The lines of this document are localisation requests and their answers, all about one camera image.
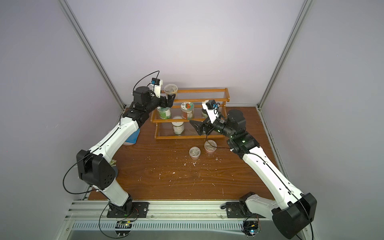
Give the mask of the yellow seed cup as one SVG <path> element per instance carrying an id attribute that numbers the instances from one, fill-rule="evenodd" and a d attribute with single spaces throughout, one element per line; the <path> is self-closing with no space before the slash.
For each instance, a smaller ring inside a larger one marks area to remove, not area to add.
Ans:
<path id="1" fill-rule="evenodd" d="M 170 96 L 172 96 L 172 95 L 175 95 L 175 97 L 176 97 L 178 94 L 178 90 L 179 90 L 179 88 L 175 84 L 168 84 L 168 85 L 165 85 L 165 87 L 164 87 L 164 92 L 165 92 L 167 98 L 170 98 Z"/>

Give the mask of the green mimosa seed jar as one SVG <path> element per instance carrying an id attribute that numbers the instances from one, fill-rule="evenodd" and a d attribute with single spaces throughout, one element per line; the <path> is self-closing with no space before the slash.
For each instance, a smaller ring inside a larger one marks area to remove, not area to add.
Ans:
<path id="1" fill-rule="evenodd" d="M 158 111 L 160 119 L 162 119 L 162 120 L 170 119 L 172 116 L 171 108 L 169 108 L 169 107 L 166 107 L 166 108 L 158 107 L 157 111 Z"/>

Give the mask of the strawberry lid seed jar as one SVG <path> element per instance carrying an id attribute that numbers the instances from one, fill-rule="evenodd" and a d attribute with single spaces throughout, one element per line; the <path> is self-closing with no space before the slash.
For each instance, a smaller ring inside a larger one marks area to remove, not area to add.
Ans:
<path id="1" fill-rule="evenodd" d="M 192 102 L 183 102 L 181 104 L 182 118 L 185 120 L 191 120 L 194 118 L 194 103 Z"/>

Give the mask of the clear grey seed cup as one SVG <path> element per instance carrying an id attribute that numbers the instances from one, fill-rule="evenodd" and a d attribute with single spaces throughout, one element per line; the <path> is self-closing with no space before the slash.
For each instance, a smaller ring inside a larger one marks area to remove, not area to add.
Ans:
<path id="1" fill-rule="evenodd" d="M 212 154 L 218 149 L 217 143 L 214 140 L 205 141 L 204 148 L 207 154 Z"/>

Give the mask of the red seed cup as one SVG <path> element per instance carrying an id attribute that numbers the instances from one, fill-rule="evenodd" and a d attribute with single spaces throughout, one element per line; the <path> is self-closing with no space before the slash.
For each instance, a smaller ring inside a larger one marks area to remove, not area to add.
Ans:
<path id="1" fill-rule="evenodd" d="M 197 160 L 201 155 L 201 150 L 198 147 L 192 147 L 189 150 L 189 155 L 193 160 Z"/>

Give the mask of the green yellow label jar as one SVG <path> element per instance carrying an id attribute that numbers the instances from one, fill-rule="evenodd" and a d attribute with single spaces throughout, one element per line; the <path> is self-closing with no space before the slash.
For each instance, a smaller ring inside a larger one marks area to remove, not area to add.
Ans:
<path id="1" fill-rule="evenodd" d="M 209 117 L 209 116 L 208 116 L 208 113 L 207 113 L 207 111 L 206 111 L 205 109 L 202 109 L 202 110 L 201 110 L 201 113 L 202 113 L 202 117 L 203 117 L 203 118 L 206 119 L 206 118 Z"/>

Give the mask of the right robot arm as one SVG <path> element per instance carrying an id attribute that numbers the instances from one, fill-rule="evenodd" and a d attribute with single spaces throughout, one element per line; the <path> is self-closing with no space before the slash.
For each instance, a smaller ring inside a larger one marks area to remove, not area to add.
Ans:
<path id="1" fill-rule="evenodd" d="M 228 138 L 229 149 L 238 155 L 259 176 L 274 200 L 270 201 L 248 194 L 240 201 L 248 217 L 261 215 L 270 219 L 278 231 L 291 240 L 306 227 L 312 227 L 317 200 L 311 194 L 304 194 L 292 184 L 269 160 L 259 142 L 246 130 L 246 119 L 239 110 L 230 110 L 227 118 L 208 110 L 203 122 L 190 121 L 199 135 L 217 132 Z"/>

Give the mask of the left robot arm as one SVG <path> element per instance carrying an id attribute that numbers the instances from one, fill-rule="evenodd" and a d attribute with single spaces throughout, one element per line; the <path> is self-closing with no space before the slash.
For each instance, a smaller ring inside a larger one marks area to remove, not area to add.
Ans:
<path id="1" fill-rule="evenodd" d="M 175 94 L 162 96 L 161 90 L 138 87 L 133 91 L 134 100 L 120 118 L 117 125 L 95 146 L 77 154 L 79 178 L 102 192 L 110 203 L 123 207 L 130 195 L 116 180 L 116 171 L 110 162 L 123 143 L 149 119 L 158 107 L 170 108 Z"/>

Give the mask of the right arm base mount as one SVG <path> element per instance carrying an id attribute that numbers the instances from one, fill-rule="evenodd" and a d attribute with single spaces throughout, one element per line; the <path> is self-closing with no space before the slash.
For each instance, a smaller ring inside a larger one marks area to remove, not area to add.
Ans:
<path id="1" fill-rule="evenodd" d="M 246 199 L 254 195 L 255 195 L 254 192 L 249 192 L 244 196 L 240 197 L 237 202 L 226 202 L 225 204 L 220 206 L 220 209 L 226 211 L 227 218 L 229 219 L 234 219 L 234 218 L 238 219 L 238 218 L 247 218 L 247 217 L 264 218 L 264 216 L 262 215 L 251 213 L 246 205 Z"/>

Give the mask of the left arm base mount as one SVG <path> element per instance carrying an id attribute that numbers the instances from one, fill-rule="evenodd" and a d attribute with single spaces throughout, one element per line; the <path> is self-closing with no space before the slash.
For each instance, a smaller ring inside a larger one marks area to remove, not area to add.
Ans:
<path id="1" fill-rule="evenodd" d="M 135 202 L 131 197 L 122 206 L 108 203 L 107 218 L 146 218 L 149 205 L 149 202 Z"/>

